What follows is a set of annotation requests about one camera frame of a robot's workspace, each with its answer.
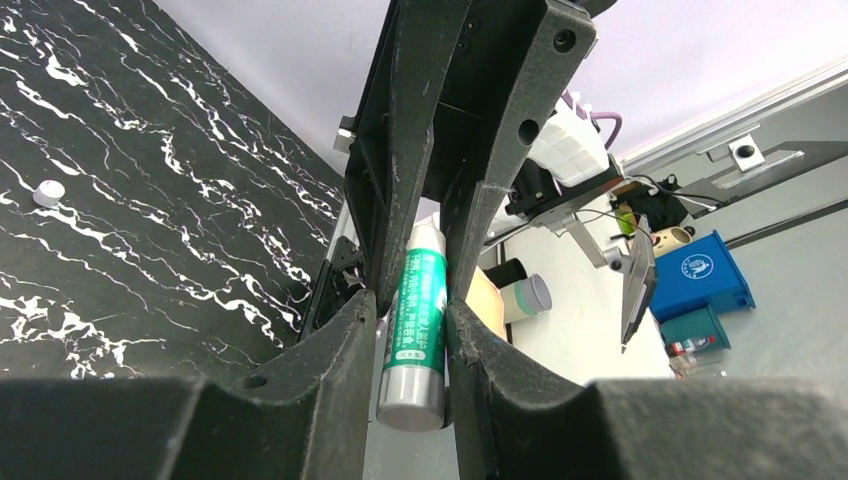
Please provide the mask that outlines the white glue stick cap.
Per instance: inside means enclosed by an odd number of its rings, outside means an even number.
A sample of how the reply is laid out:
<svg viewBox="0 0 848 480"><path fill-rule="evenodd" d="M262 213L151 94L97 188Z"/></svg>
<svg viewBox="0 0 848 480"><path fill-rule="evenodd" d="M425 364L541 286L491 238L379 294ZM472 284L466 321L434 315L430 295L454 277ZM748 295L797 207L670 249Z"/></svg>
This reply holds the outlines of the white glue stick cap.
<svg viewBox="0 0 848 480"><path fill-rule="evenodd" d="M44 208L56 207L66 194L65 186L57 180L42 181L32 193L33 202Z"/></svg>

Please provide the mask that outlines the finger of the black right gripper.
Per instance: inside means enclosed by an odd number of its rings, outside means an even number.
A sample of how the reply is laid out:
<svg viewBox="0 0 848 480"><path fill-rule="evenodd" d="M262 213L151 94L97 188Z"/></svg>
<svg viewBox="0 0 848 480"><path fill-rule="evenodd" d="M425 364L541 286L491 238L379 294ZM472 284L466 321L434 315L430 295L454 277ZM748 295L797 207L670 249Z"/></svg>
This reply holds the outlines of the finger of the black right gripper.
<svg viewBox="0 0 848 480"><path fill-rule="evenodd" d="M467 1L390 2L355 116L345 197L379 312L398 287L436 110L469 8Z"/></svg>
<svg viewBox="0 0 848 480"><path fill-rule="evenodd" d="M581 1L475 1L469 17L479 29L451 63L446 102L471 123L441 148L452 299L465 297L496 209L597 37Z"/></svg>

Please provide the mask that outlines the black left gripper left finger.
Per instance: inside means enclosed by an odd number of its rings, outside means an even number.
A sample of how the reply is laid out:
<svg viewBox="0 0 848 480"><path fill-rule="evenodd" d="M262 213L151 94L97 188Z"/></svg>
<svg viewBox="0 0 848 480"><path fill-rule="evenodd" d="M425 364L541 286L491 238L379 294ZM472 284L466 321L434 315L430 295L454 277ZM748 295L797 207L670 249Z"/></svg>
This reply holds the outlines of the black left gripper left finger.
<svg viewBox="0 0 848 480"><path fill-rule="evenodd" d="M1 384L5 479L358 479L375 298L229 387L201 378Z"/></svg>

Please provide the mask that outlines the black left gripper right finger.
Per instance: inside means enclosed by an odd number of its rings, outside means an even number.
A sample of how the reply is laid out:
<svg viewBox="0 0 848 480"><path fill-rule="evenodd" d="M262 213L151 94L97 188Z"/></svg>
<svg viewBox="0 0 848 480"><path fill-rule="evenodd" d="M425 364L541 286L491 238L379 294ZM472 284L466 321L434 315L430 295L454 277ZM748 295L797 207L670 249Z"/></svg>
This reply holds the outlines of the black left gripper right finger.
<svg viewBox="0 0 848 480"><path fill-rule="evenodd" d="M847 415L798 379L624 379L580 386L446 310L464 479L843 479Z"/></svg>

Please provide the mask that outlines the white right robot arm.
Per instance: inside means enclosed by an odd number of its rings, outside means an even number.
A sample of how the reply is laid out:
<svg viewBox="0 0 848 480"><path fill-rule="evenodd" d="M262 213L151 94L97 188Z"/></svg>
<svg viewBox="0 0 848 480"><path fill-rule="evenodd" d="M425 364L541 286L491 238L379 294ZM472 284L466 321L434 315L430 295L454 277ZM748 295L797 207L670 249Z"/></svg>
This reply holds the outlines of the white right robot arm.
<svg viewBox="0 0 848 480"><path fill-rule="evenodd" d="M448 287L463 296L527 161L568 187L608 169L563 93L607 1L393 1L356 115L345 196L379 312L399 285L421 198L441 206Z"/></svg>

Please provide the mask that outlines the white green glue stick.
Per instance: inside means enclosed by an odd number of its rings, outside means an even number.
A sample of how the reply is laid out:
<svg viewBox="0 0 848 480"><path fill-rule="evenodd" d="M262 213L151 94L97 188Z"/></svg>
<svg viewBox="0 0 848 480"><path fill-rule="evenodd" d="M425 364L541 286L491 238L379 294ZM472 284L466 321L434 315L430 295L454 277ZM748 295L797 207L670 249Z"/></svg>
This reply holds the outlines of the white green glue stick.
<svg viewBox="0 0 848 480"><path fill-rule="evenodd" d="M376 418L394 430L443 427L445 416L446 245L432 225L415 226L388 325Z"/></svg>

